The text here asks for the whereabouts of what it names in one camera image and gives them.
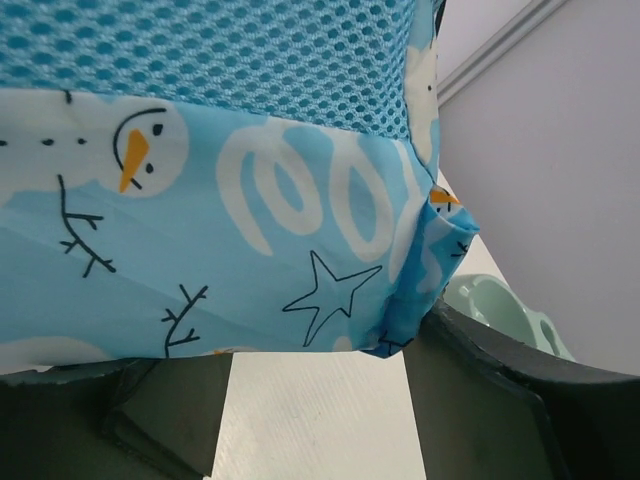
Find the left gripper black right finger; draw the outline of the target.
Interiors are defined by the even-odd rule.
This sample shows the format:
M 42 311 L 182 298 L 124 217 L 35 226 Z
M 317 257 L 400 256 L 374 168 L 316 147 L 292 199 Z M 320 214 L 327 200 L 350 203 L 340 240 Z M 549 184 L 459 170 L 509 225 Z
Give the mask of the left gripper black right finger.
M 635 479 L 639 380 L 565 360 L 437 302 L 404 362 L 430 479 Z

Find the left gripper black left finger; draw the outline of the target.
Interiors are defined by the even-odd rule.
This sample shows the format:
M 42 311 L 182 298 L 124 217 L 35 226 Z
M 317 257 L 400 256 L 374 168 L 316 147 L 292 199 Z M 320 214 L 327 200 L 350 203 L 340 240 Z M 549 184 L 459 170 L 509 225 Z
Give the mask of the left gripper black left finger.
M 227 354 L 128 359 L 1 378 L 4 479 L 205 479 Z

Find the blue patterned pet tent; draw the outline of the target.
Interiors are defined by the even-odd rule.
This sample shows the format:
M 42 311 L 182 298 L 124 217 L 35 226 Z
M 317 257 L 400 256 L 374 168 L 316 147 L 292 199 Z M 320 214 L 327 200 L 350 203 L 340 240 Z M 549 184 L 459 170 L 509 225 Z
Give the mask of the blue patterned pet tent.
M 408 345 L 477 234 L 444 8 L 3 2 L 2 372 Z

